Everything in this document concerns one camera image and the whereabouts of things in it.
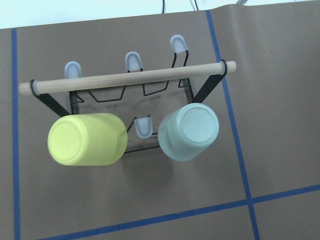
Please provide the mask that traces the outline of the yellow plastic cup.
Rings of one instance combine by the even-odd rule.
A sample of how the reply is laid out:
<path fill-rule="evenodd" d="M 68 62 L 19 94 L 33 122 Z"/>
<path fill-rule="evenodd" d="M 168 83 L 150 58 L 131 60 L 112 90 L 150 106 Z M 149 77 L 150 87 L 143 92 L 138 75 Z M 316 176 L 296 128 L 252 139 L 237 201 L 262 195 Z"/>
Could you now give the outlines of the yellow plastic cup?
<path fill-rule="evenodd" d="M 107 166 L 117 162 L 128 144 L 123 121 L 112 113 L 67 115 L 47 137 L 52 158 L 65 166 Z"/>

